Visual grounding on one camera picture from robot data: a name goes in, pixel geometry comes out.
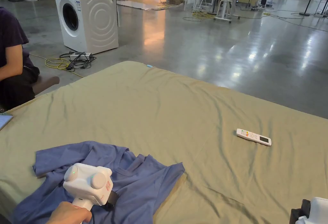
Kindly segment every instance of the white handheld device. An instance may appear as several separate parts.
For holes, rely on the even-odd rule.
[[[77,163],[66,171],[63,186],[74,197],[74,206],[90,211],[107,203],[113,188],[111,174],[109,168]]]
[[[253,132],[249,132],[249,131],[244,130],[244,129],[238,128],[237,129],[237,136],[242,137],[242,138],[247,139],[247,140],[257,142],[257,143],[261,143],[263,145],[268,145],[268,146],[271,145],[271,139],[270,138],[265,137],[263,135],[253,133]]]
[[[296,224],[321,224],[328,223],[328,199],[314,197],[311,200],[311,209],[309,218],[299,217]]]

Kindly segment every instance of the yellow cable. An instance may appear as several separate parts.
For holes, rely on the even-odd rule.
[[[215,16],[210,15],[207,12],[194,12],[193,17],[197,19],[210,19],[210,18],[214,18]]]
[[[70,73],[73,73],[74,75],[77,75],[81,78],[83,78],[83,76],[73,72],[73,71],[68,71],[66,70],[66,68],[69,66],[70,64],[70,61],[68,61],[67,59],[56,59],[56,58],[50,58],[50,59],[46,59],[44,57],[41,57],[41,56],[38,56],[38,55],[35,55],[35,54],[31,54],[30,55],[32,56],[35,56],[35,57],[38,57],[38,58],[41,58],[41,59],[45,59],[45,65],[49,68],[52,68],[52,69],[58,69],[58,70],[65,70],[67,72],[70,72]]]

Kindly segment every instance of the white remote control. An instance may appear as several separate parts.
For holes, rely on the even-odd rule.
[[[270,138],[240,128],[237,129],[237,136],[257,143],[261,143],[263,145],[268,145],[268,146],[271,145]]]

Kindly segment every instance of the white robot part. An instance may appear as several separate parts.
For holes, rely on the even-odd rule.
[[[309,218],[301,216],[295,224],[321,224],[328,223],[328,199],[314,197],[311,200]]]
[[[63,186],[74,197],[74,206],[91,210],[107,203],[113,188],[111,174],[109,168],[77,163],[66,171]]]

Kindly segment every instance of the power strip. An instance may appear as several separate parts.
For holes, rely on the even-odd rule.
[[[81,53],[75,52],[70,55],[70,60],[76,59]],[[90,60],[91,53],[86,52],[79,57],[79,60]]]

